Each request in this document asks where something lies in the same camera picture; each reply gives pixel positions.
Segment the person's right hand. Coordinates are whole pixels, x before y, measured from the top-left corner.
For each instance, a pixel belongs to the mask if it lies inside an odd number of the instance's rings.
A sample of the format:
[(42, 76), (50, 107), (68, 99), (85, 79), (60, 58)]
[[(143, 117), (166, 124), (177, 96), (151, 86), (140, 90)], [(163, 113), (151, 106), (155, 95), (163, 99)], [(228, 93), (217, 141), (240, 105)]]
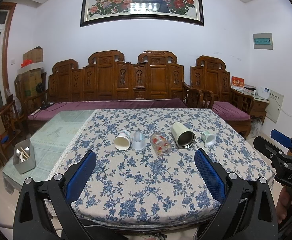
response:
[(280, 195), (278, 197), (277, 205), (276, 205), (276, 214), (277, 214), (277, 222), (281, 224), (281, 222), (287, 216), (288, 207), (292, 206), (292, 197), (287, 191), (287, 186), (282, 187)]

